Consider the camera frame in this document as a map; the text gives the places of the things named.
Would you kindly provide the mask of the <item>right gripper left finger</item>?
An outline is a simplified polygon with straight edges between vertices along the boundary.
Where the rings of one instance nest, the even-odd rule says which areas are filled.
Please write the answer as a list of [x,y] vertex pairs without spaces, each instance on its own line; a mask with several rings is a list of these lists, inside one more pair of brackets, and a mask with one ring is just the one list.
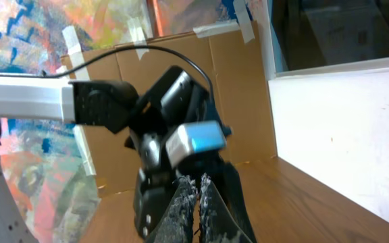
[[198,190],[189,175],[174,181],[178,187],[157,227],[145,242],[189,243],[193,239],[194,210]]

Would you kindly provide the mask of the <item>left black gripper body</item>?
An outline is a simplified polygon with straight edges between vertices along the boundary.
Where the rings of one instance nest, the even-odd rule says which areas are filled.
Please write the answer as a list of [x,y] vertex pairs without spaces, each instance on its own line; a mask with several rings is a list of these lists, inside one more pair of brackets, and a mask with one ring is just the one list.
[[171,168],[165,143],[176,128],[186,123],[217,121],[225,139],[230,129],[223,125],[208,89],[202,87],[182,68],[174,65],[152,85],[136,105],[129,125],[128,148],[140,156],[134,195],[134,225],[145,241],[157,227],[178,185],[180,176],[190,176],[198,190],[194,208],[193,239],[200,236],[201,177],[206,173],[237,224],[254,242],[256,240],[247,209],[240,176],[231,163],[224,161],[220,150],[192,155]]

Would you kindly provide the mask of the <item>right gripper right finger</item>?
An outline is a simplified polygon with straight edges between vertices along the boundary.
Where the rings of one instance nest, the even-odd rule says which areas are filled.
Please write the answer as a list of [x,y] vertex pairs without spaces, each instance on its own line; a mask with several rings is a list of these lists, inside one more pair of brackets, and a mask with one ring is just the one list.
[[200,236],[203,243],[253,243],[237,224],[212,179],[201,177]]

